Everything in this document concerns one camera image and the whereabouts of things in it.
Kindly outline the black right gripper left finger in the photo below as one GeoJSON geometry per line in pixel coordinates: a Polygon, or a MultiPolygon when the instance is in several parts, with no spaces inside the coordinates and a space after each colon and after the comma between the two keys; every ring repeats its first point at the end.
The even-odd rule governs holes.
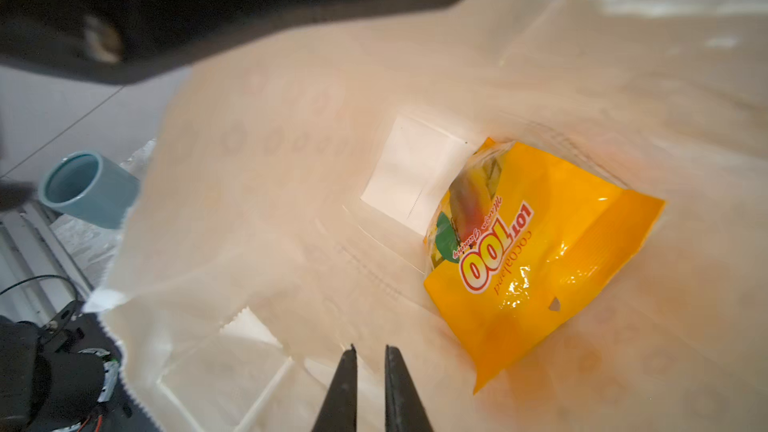
{"type": "Polygon", "coordinates": [[[358,362],[351,345],[340,358],[312,432],[357,431],[358,362]]]}

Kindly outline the white printed paper bag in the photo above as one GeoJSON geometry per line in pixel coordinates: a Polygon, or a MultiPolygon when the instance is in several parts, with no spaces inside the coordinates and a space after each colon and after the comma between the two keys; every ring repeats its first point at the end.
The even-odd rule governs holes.
{"type": "Polygon", "coordinates": [[[462,0],[198,64],[88,300],[165,431],[767,427],[767,0],[462,0]]]}

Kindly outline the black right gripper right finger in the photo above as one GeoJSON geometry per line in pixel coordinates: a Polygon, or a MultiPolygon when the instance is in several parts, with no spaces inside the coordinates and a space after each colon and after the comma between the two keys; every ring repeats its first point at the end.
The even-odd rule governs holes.
{"type": "Polygon", "coordinates": [[[385,430],[387,432],[433,432],[401,351],[385,350],[385,430]]]}

